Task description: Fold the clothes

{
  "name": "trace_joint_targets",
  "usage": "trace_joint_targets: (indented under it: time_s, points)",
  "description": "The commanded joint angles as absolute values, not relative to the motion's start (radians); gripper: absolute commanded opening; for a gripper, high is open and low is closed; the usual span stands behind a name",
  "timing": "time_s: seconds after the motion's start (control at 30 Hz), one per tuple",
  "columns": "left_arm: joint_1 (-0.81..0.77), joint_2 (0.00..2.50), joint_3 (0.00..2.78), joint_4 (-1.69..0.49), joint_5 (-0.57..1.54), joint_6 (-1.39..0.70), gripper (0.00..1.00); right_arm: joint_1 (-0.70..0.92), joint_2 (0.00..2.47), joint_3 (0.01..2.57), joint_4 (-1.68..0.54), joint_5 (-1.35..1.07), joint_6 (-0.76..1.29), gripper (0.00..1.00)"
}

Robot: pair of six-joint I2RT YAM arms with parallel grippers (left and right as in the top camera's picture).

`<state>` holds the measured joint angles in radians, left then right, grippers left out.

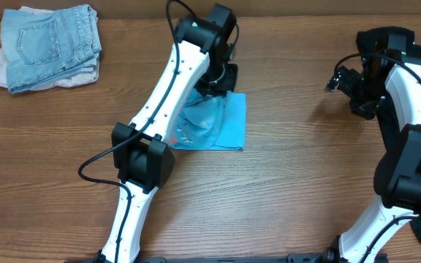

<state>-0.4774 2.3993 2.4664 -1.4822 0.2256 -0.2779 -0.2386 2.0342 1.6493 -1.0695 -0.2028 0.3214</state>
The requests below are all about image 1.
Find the light blue printed t-shirt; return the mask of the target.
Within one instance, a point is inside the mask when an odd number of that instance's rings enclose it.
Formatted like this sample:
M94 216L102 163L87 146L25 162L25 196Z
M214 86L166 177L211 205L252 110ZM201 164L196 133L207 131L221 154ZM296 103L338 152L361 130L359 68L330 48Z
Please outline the light blue printed t-shirt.
M193 90L175 122L170 146L176 150L243 150L246 95L203 96Z

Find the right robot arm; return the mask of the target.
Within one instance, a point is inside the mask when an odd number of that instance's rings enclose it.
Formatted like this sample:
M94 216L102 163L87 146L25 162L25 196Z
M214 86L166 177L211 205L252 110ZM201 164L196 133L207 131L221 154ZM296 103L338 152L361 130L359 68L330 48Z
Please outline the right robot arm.
M421 243L421 45L401 27L361 31L356 43L362 70L338 62L325 89L342 91L353 114L378 121L386 151L370 205L318 262L385 262L382 247L405 225Z

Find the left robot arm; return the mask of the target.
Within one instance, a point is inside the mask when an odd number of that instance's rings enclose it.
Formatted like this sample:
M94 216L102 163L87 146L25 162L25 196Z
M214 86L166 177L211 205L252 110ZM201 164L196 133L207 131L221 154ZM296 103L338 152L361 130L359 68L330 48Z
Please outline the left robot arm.
M238 24L230 8L215 4L206 18L191 12L170 28L172 50L155 89L129 124L117 123L112 130L118 207L108 241L93 262L138 260L151 201L175 165L169 144L186 100L193 91L226 96L236 85L235 44L228 39Z

